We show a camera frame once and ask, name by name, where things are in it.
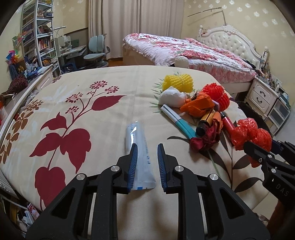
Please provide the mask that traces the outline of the red plastic bag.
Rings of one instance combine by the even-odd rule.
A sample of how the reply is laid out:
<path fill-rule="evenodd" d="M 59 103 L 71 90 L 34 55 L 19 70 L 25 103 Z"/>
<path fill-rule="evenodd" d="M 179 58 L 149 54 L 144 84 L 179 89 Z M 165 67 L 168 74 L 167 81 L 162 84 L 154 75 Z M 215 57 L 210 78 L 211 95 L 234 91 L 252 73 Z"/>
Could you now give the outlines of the red plastic bag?
<path fill-rule="evenodd" d="M 270 152 L 272 148 L 272 137 L 270 133 L 262 128 L 258 128 L 256 121 L 252 118 L 240 119 L 237 127 L 231 132 L 232 143 L 235 150 L 243 150 L 244 143 L 250 141 Z"/>

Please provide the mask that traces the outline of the red small bottle black cap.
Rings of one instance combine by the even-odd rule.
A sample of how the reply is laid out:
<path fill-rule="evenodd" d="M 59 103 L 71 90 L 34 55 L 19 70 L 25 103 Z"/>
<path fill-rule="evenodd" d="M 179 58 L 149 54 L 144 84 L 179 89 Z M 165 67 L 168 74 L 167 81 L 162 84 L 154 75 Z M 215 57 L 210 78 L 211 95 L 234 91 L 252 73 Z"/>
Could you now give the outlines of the red small bottle black cap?
<path fill-rule="evenodd" d="M 221 112 L 221 120 L 223 122 L 223 128 L 225 129 L 228 138 L 230 139 L 230 141 L 232 141 L 232 133 L 235 130 L 235 126 L 225 112 Z"/>

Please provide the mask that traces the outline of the dark red ribbon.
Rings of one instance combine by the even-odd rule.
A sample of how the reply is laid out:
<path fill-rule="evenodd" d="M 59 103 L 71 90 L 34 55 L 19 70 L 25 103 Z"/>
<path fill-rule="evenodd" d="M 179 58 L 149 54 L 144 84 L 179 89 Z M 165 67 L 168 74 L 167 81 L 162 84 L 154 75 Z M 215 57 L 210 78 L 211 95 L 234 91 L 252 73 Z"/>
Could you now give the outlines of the dark red ribbon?
<path fill-rule="evenodd" d="M 194 152 L 203 152 L 209 150 L 213 145 L 220 141 L 222 121 L 213 119 L 210 127 L 201 124 L 196 128 L 197 137 L 190 139 L 190 148 Z"/>

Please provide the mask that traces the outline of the amber gold label bottle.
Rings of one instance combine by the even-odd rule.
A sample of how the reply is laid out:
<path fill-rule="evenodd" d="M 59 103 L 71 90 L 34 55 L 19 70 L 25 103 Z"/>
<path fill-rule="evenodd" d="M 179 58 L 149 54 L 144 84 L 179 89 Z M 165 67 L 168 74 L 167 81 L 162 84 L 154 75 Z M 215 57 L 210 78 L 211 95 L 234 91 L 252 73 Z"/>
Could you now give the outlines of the amber gold label bottle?
<path fill-rule="evenodd" d="M 196 135 L 202 137 L 206 134 L 208 128 L 211 127 L 213 122 L 213 117 L 216 111 L 214 109 L 207 110 L 204 116 L 200 119 L 197 128 Z"/>

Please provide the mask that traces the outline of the lilac paper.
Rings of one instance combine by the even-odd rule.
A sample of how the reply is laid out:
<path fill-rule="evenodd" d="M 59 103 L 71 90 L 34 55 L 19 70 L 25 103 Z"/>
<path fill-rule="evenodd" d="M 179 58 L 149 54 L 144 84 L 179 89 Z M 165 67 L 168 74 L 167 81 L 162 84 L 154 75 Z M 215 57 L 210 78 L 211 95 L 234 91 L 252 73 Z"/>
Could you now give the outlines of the lilac paper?
<path fill-rule="evenodd" d="M 220 111 L 220 105 L 219 105 L 219 103 L 216 102 L 216 101 L 214 101 L 214 100 L 213 100 L 213 103 L 214 103 L 214 110 L 215 110 L 216 112 L 219 112 L 219 111 Z"/>

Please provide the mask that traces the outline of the white blue toothpaste tube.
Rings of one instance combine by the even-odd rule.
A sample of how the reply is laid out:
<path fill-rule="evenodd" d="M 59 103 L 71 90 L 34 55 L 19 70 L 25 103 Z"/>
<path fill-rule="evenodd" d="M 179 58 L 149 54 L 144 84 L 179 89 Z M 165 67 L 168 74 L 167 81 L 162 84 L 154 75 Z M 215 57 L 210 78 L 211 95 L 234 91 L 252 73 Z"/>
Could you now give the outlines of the white blue toothpaste tube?
<path fill-rule="evenodd" d="M 139 191 L 153 189 L 156 187 L 156 180 L 153 174 L 150 156 L 148 154 L 148 145 L 145 139 L 144 128 L 138 121 L 126 127 L 126 154 L 130 152 L 133 143 L 135 143 L 138 147 L 138 159 L 136 163 L 135 180 L 132 190 Z"/>

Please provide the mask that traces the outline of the red foam fruit net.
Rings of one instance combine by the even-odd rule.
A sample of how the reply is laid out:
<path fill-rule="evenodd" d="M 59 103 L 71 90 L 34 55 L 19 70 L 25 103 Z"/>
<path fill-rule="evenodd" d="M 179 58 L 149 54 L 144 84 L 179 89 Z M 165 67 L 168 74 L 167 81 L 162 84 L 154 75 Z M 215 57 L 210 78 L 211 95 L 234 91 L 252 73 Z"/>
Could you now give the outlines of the red foam fruit net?
<path fill-rule="evenodd" d="M 216 83 L 207 84 L 202 88 L 202 91 L 219 104 L 220 112 L 229 107 L 230 99 L 221 85 L 217 85 Z"/>

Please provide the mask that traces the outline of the orange paper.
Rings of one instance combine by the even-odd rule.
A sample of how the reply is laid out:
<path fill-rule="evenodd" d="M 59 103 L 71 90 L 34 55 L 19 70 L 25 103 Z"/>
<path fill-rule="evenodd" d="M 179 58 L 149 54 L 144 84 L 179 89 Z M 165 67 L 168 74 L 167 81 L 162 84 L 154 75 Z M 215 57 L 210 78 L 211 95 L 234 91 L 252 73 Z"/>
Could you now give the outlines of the orange paper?
<path fill-rule="evenodd" d="M 213 108 L 214 102 L 211 97 L 204 92 L 199 92 L 196 97 L 192 97 L 189 102 L 181 106 L 180 111 L 198 118 L 202 117 L 208 109 Z"/>

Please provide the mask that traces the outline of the white teal long box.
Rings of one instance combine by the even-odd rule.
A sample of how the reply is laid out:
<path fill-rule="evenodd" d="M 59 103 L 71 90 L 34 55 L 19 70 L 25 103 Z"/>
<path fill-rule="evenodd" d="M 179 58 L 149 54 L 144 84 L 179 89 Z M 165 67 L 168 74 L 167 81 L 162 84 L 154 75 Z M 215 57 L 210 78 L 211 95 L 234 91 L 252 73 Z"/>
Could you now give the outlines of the white teal long box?
<path fill-rule="evenodd" d="M 182 118 L 180 117 L 173 109 L 168 105 L 163 105 L 161 111 L 178 127 L 178 129 L 190 140 L 195 138 L 196 134 L 194 129 Z"/>

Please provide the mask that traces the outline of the yellow foam fruit net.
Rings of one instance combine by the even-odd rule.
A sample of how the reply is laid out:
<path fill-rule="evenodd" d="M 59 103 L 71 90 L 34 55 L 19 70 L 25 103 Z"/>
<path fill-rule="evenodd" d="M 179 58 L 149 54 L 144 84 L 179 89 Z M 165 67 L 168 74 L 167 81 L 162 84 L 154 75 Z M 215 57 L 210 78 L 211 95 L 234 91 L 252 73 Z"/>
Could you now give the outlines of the yellow foam fruit net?
<path fill-rule="evenodd" d="M 194 89 L 194 81 L 187 73 L 182 75 L 166 75 L 162 82 L 162 91 L 167 90 L 169 87 L 173 87 L 179 92 L 191 93 Z"/>

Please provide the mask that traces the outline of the grey desk chair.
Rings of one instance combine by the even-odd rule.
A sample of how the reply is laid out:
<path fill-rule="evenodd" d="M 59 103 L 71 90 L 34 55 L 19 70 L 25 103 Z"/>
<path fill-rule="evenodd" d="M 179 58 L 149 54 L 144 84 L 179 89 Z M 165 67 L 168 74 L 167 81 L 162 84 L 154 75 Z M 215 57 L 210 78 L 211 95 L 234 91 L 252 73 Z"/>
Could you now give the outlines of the grey desk chair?
<path fill-rule="evenodd" d="M 86 61 L 86 69 L 90 68 L 105 68 L 108 67 L 107 54 L 110 53 L 110 48 L 105 45 L 106 33 L 95 35 L 88 42 L 89 54 L 84 56 Z"/>

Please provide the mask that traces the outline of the study desk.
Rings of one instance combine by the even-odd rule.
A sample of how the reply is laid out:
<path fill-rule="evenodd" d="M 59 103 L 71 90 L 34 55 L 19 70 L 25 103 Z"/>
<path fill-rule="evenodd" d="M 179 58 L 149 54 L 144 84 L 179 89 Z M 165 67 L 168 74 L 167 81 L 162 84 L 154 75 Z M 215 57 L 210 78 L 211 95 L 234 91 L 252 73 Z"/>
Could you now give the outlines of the study desk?
<path fill-rule="evenodd" d="M 61 73 L 77 71 L 75 59 L 85 53 L 86 45 L 69 49 L 66 48 L 66 43 L 63 40 L 61 40 L 61 43 L 58 38 L 55 38 L 56 55 Z"/>

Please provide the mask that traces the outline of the white bookshelf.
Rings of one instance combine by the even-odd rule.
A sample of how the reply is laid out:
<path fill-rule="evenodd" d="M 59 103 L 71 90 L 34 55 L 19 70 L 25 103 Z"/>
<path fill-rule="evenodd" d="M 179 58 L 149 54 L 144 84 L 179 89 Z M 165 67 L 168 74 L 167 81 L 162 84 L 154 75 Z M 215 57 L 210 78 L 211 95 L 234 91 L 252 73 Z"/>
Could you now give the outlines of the white bookshelf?
<path fill-rule="evenodd" d="M 25 1 L 20 19 L 22 53 L 29 63 L 50 66 L 54 77 L 61 74 L 53 34 L 53 1 Z"/>

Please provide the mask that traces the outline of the white round bed post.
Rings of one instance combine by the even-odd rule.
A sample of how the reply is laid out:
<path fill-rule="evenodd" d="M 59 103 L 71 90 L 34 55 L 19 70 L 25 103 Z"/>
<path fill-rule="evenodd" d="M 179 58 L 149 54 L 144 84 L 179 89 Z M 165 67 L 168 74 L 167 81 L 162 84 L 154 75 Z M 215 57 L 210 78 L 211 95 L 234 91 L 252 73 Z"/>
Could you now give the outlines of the white round bed post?
<path fill-rule="evenodd" d="M 177 56 L 174 61 L 174 66 L 177 68 L 189 69 L 188 58 L 185 56 Z"/>

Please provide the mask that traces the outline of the white bed frame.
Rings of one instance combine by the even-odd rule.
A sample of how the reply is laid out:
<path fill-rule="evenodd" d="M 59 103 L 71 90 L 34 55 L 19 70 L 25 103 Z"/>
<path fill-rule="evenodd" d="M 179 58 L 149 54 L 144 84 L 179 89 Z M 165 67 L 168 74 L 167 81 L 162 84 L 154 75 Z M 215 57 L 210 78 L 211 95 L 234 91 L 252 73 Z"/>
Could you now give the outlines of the white bed frame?
<path fill-rule="evenodd" d="M 126 46 L 122 47 L 122 60 L 126 66 L 147 65 L 154 66 L 155 64 L 149 59 L 144 57 Z M 229 94 L 237 94 L 239 92 L 248 92 L 252 84 L 252 80 L 245 83 L 222 83 L 221 85 Z"/>

